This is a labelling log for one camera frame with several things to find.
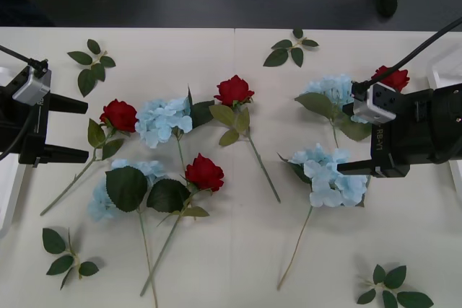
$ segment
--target shoe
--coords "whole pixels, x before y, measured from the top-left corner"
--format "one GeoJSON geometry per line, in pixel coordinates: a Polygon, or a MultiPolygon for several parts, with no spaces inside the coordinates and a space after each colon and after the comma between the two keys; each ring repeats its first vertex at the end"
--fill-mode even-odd
{"type": "Polygon", "coordinates": [[[398,8],[398,0],[374,0],[375,9],[384,17],[392,17],[398,8]]]}

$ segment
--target red rose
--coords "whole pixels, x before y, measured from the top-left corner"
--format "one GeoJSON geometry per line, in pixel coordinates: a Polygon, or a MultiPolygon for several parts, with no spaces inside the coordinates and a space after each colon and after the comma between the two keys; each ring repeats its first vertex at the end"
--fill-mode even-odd
{"type": "MultiPolygon", "coordinates": [[[[384,73],[387,70],[388,68],[386,66],[381,66],[380,68],[375,70],[375,75],[372,76],[372,78],[384,73]]],[[[380,81],[380,83],[392,87],[400,92],[409,83],[410,78],[407,76],[407,72],[407,70],[398,70],[396,72],[393,72],[390,76],[380,81]]]]}
{"type": "Polygon", "coordinates": [[[104,113],[100,120],[104,123],[106,119],[110,121],[114,128],[120,131],[135,132],[136,119],[135,107],[125,101],[111,101],[108,106],[103,107],[104,113]]]}
{"type": "Polygon", "coordinates": [[[221,167],[215,165],[212,160],[204,158],[200,153],[193,164],[186,167],[186,179],[201,190],[218,191],[223,186],[221,179],[224,176],[221,167]]]}
{"type": "Polygon", "coordinates": [[[220,83],[217,87],[219,95],[215,97],[226,106],[232,106],[234,101],[247,102],[255,94],[248,90],[248,83],[238,75],[220,83]]]}

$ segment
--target flower stem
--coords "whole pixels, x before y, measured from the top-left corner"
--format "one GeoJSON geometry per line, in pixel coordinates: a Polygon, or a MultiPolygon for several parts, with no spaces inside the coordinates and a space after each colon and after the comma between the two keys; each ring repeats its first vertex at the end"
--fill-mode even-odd
{"type": "Polygon", "coordinates": [[[290,268],[292,266],[292,263],[294,262],[294,258],[295,258],[295,254],[297,253],[298,245],[300,244],[300,240],[302,239],[303,231],[305,231],[306,224],[308,223],[308,219],[310,218],[310,215],[311,215],[312,211],[313,211],[313,206],[310,207],[310,211],[308,212],[308,216],[306,217],[305,223],[303,224],[303,228],[302,228],[302,231],[300,232],[300,236],[298,237],[297,245],[295,246],[295,250],[294,250],[294,254],[292,255],[292,259],[290,259],[289,266],[287,266],[287,269],[286,269],[284,275],[282,276],[281,281],[279,282],[279,284],[277,286],[278,291],[281,290],[281,286],[284,283],[284,280],[285,280],[287,274],[289,273],[289,270],[290,270],[290,268]]]}
{"type": "Polygon", "coordinates": [[[102,145],[106,144],[106,142],[109,140],[109,138],[113,137],[114,134],[116,133],[116,129],[112,129],[105,137],[104,141],[102,143],[100,143],[97,147],[95,147],[93,149],[93,157],[92,159],[88,162],[87,165],[85,165],[84,169],[74,177],[74,179],[72,180],[72,182],[69,183],[69,185],[66,187],[66,189],[64,189],[62,191],[61,194],[58,195],[58,197],[56,197],[52,203],[50,203],[43,211],[42,213],[40,213],[40,216],[44,216],[46,214],[46,212],[50,211],[50,209],[56,205],[56,203],[61,200],[61,198],[69,191],[69,189],[72,188],[72,186],[77,182],[77,180],[79,180],[79,178],[90,168],[90,166],[92,166],[92,164],[94,162],[100,162],[101,159],[96,159],[96,149],[98,147],[101,147],[102,145]]]}
{"type": "MultiPolygon", "coordinates": [[[[151,268],[151,261],[149,261],[149,251],[147,249],[146,233],[144,232],[143,216],[140,210],[138,210],[137,212],[139,216],[139,225],[141,226],[141,232],[143,233],[144,250],[146,251],[146,260],[147,260],[147,270],[149,271],[149,269],[151,268]]],[[[152,295],[154,295],[154,307],[157,308],[157,295],[156,295],[156,288],[154,286],[154,279],[152,279],[151,281],[151,287],[152,287],[152,295]]]]}
{"type": "Polygon", "coordinates": [[[66,189],[63,190],[63,192],[61,194],[58,195],[58,197],[56,197],[52,203],[50,203],[48,205],[47,208],[45,208],[42,213],[40,213],[40,216],[43,216],[45,215],[46,212],[50,211],[50,209],[64,196],[64,194],[66,194],[69,189],[72,188],[72,186],[77,182],[77,180],[79,180],[79,178],[85,173],[85,171],[87,171],[90,166],[92,166],[92,164],[96,161],[96,148],[93,149],[93,158],[88,162],[88,164],[84,167],[84,169],[77,175],[75,176],[75,178],[72,180],[72,182],[66,187],[66,189]]]}
{"type": "Polygon", "coordinates": [[[149,273],[149,277],[147,278],[146,283],[144,283],[143,289],[141,290],[141,293],[140,293],[139,296],[143,296],[143,295],[144,295],[144,293],[146,292],[147,287],[148,287],[148,285],[149,285],[149,282],[153,280],[154,272],[156,271],[157,266],[159,265],[160,259],[161,259],[161,257],[164,255],[165,249],[167,249],[168,243],[169,243],[170,240],[172,239],[173,232],[175,232],[176,227],[178,226],[178,223],[180,222],[180,220],[181,220],[182,217],[183,217],[183,211],[181,211],[181,214],[178,216],[178,218],[176,219],[175,223],[173,224],[173,228],[172,228],[172,230],[170,231],[170,233],[169,233],[169,235],[168,235],[168,237],[167,237],[167,240],[165,241],[165,244],[164,244],[164,246],[162,247],[162,250],[160,250],[160,254],[159,254],[159,256],[157,257],[156,263],[154,264],[154,267],[151,269],[151,272],[149,273]]]}
{"type": "Polygon", "coordinates": [[[183,172],[186,172],[185,161],[183,159],[183,151],[181,150],[180,139],[176,137],[176,142],[178,144],[178,151],[180,152],[181,165],[183,166],[183,172]]]}
{"type": "Polygon", "coordinates": [[[334,132],[335,144],[337,145],[337,148],[339,148],[339,142],[337,141],[337,132],[335,130],[335,125],[334,125],[334,123],[332,123],[332,120],[330,120],[330,119],[329,119],[329,122],[331,123],[332,131],[334,132]]]}
{"type": "Polygon", "coordinates": [[[266,176],[266,179],[268,180],[269,185],[271,186],[271,189],[273,190],[274,196],[276,196],[277,202],[281,203],[281,199],[279,198],[279,195],[277,195],[276,188],[273,185],[273,182],[271,181],[271,178],[268,175],[268,172],[266,171],[265,165],[261,161],[260,154],[257,151],[257,148],[255,147],[255,144],[252,141],[252,136],[250,135],[250,130],[247,130],[246,136],[248,137],[248,140],[250,144],[252,145],[253,151],[255,152],[255,155],[257,157],[258,162],[260,163],[261,169],[263,170],[263,173],[266,176]]]}

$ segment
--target white table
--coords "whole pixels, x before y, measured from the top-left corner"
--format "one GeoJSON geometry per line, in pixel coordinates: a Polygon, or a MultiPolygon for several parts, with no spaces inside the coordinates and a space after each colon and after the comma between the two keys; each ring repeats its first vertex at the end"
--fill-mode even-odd
{"type": "MultiPolygon", "coordinates": [[[[118,64],[86,98],[87,116],[52,114],[48,142],[90,149],[87,119],[98,118],[103,105],[118,98],[141,107],[156,97],[186,95],[210,100],[216,84],[239,74],[256,92],[251,106],[253,137],[281,196],[279,205],[246,142],[222,149],[224,129],[210,123],[183,137],[186,161],[198,152],[225,172],[225,186],[201,205],[211,216],[184,221],[156,275],[160,307],[343,307],[353,308],[357,275],[371,276],[375,264],[389,269],[408,266],[407,283],[430,295],[436,307],[457,307],[462,273],[462,207],[456,198],[448,164],[412,167],[404,179],[374,179],[366,208],[320,208],[313,212],[298,256],[280,292],[276,284],[287,267],[308,212],[308,191],[276,152],[289,157],[320,142],[335,147],[331,130],[293,98],[325,74],[368,78],[381,65],[392,65],[429,33],[305,31],[321,45],[306,53],[299,69],[289,61],[264,68],[265,57],[289,30],[130,30],[1,28],[2,45],[26,56],[49,58],[53,91],[80,99],[79,69],[66,52],[85,49],[98,40],[118,64]]],[[[407,92],[427,87],[426,62],[440,49],[460,42],[449,34],[409,66],[407,92]]],[[[13,58],[0,65],[20,69],[13,58]]],[[[117,157],[159,159],[172,176],[180,160],[172,141],[151,151],[133,136],[117,157]]],[[[368,141],[354,143],[343,134],[340,145],[353,159],[368,157],[368,141]]],[[[24,181],[8,235],[0,240],[2,307],[152,307],[150,291],[139,291],[147,264],[137,216],[93,223],[86,214],[92,189],[108,163],[95,165],[67,198],[44,217],[40,211],[81,169],[76,164],[47,164],[24,181]],[[55,259],[42,246],[43,227],[70,227],[82,260],[97,258],[104,266],[91,278],[69,281],[45,276],[55,259]]],[[[160,214],[147,216],[152,258],[156,258],[173,219],[156,228],[160,214]]],[[[369,307],[381,307],[374,301],[369,307]]]]}

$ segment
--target blue hydrangea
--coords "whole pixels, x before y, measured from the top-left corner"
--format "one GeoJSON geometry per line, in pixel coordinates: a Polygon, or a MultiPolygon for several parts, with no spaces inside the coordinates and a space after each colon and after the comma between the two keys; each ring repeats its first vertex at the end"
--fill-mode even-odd
{"type": "Polygon", "coordinates": [[[337,165],[348,161],[349,152],[336,149],[332,155],[324,152],[320,144],[314,150],[306,149],[294,154],[290,162],[303,165],[303,172],[311,179],[310,202],[313,207],[356,206],[366,193],[367,177],[345,176],[337,165]]]}
{"type": "Polygon", "coordinates": [[[143,110],[136,114],[138,122],[135,124],[135,130],[149,148],[156,148],[159,142],[164,144],[170,139],[172,129],[176,126],[184,133],[193,130],[190,113],[191,106],[187,97],[169,102],[149,101],[144,104],[143,110]]]}
{"type": "MultiPolygon", "coordinates": [[[[148,190],[151,189],[157,180],[165,175],[164,168],[158,161],[131,162],[125,159],[116,159],[111,165],[112,170],[126,166],[134,167],[143,172],[148,181],[148,190]]],[[[108,191],[106,190],[105,178],[102,179],[93,190],[93,199],[88,204],[87,212],[94,221],[111,219],[122,213],[109,198],[108,191]]]]}
{"type": "MultiPolygon", "coordinates": [[[[338,77],[326,76],[321,81],[310,82],[302,94],[307,93],[324,94],[333,104],[342,108],[353,102],[352,79],[346,74],[338,77]]],[[[357,123],[367,123],[366,120],[356,115],[353,115],[351,119],[357,123]]]]}

